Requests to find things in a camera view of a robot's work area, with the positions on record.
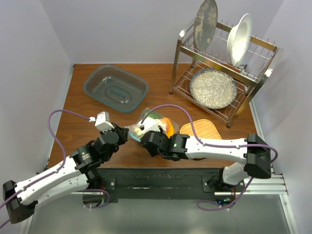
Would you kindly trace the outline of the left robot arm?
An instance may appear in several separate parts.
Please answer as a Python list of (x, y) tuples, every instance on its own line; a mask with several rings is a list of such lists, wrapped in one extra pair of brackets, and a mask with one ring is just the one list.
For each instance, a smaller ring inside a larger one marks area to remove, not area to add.
[(2, 186), (4, 202), (11, 224), (31, 217), (47, 201), (79, 191), (99, 191), (102, 183), (98, 167), (109, 161), (120, 145), (128, 140), (127, 128), (113, 124), (96, 140), (77, 148), (58, 165), (24, 181), (9, 180)]

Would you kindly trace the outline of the clear zip top bag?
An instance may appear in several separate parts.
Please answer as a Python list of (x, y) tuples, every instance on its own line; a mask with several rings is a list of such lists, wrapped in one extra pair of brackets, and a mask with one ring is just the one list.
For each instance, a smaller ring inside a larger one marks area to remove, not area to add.
[(145, 133), (148, 131), (159, 132), (159, 127), (168, 138), (173, 134), (179, 133), (180, 127), (176, 122), (157, 111), (153, 111), (148, 115), (150, 111), (150, 108), (144, 109), (136, 123), (125, 127), (129, 129), (128, 134), (132, 139), (140, 142)]

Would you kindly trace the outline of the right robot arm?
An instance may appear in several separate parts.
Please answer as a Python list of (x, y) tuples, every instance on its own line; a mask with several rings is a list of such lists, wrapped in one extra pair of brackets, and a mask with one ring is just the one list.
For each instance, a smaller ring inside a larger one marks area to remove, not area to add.
[(248, 178), (269, 179), (272, 148), (258, 135), (239, 139), (207, 139), (184, 134), (167, 137), (162, 132), (148, 131), (140, 144), (151, 156), (179, 161), (181, 159), (214, 158), (232, 161), (217, 179), (220, 190), (227, 192)]

